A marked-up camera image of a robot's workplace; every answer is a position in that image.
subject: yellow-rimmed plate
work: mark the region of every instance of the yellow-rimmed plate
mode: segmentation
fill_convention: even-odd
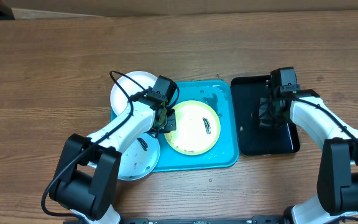
[[[176,131],[165,134],[169,145],[186,155],[200,155],[210,150],[221,134],[221,123],[216,112],[207,104],[189,100],[173,107]]]

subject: wooden table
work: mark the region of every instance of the wooden table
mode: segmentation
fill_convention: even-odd
[[[0,223],[61,223],[41,194],[67,137],[109,122],[110,70],[230,82],[286,66],[358,129],[358,11],[0,21]],[[321,152],[299,135],[295,155],[119,183],[114,207],[153,219],[281,214],[316,193]]]

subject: black tray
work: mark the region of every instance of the black tray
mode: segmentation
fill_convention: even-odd
[[[239,150],[246,156],[294,153],[300,148],[295,124],[278,129],[259,127],[259,99],[269,93],[267,80],[270,80],[270,75],[231,81]]]

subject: white bowl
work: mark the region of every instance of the white bowl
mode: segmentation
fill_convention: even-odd
[[[119,180],[138,180],[154,170],[160,158],[160,143],[148,134],[141,135],[147,144],[147,151],[143,150],[138,140],[129,146],[122,154],[119,165]]]
[[[149,86],[153,87],[154,83],[157,81],[157,77],[149,72],[134,71],[129,72],[126,75],[139,83],[143,88],[148,88]],[[131,96],[138,91],[142,91],[138,85],[126,77],[119,78],[117,82],[122,86],[124,91],[127,92],[128,96]],[[110,104],[116,115],[121,114],[128,104],[128,99],[115,84],[110,93]]]

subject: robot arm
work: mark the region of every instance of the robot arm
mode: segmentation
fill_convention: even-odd
[[[270,96],[260,100],[260,126],[274,128],[293,122],[323,151],[317,195],[287,211],[290,223],[321,224],[357,215],[358,173],[351,172],[351,163],[354,161],[358,166],[358,144],[333,118],[357,140],[358,130],[339,119],[313,90],[300,90],[292,67],[272,71],[269,85]]]
[[[158,77],[152,89],[132,95],[127,108],[107,126],[87,138],[77,134],[70,136],[57,165],[50,198],[84,217],[88,223],[119,223],[120,216],[111,202],[122,153],[143,133],[166,133],[176,128],[176,125],[166,125],[175,122],[175,112],[168,104],[176,89],[172,80]],[[129,116],[131,104],[133,112]],[[75,166],[69,167],[85,150],[90,151]],[[77,164],[95,167],[94,176],[77,170]]]
[[[344,121],[332,113],[319,97],[307,96],[300,98],[309,101],[328,110],[335,118],[347,127],[356,138],[358,138],[358,130],[348,126]],[[306,133],[317,143],[320,149],[323,149],[324,141],[332,138],[349,139],[350,137],[344,133],[334,121],[321,110],[307,105],[299,101],[292,101],[290,107],[290,120],[303,128]]]

